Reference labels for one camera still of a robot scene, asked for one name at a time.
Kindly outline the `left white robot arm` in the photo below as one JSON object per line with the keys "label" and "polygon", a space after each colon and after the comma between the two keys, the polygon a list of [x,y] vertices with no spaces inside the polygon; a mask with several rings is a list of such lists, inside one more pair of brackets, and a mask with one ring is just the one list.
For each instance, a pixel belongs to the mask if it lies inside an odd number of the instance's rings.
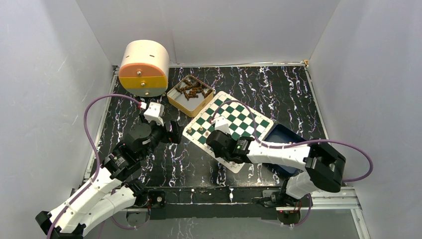
{"label": "left white robot arm", "polygon": [[48,239],[82,239],[93,227],[127,207],[151,201],[140,180],[129,177],[160,143],[179,144],[184,127],[171,121],[171,129],[155,121],[134,126],[104,159],[98,171],[68,200],[36,217]]}

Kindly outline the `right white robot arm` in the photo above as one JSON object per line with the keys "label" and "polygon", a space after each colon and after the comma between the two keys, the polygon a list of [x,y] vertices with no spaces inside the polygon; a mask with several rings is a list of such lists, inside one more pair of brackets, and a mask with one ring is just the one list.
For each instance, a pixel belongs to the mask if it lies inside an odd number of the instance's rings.
{"label": "right white robot arm", "polygon": [[328,143],[311,140],[295,144],[259,142],[241,136],[235,140],[228,133],[215,130],[206,139],[215,157],[236,164],[275,164],[300,170],[287,179],[279,194],[258,200],[278,206],[293,206],[305,195],[317,190],[338,193],[342,187],[345,157]]}

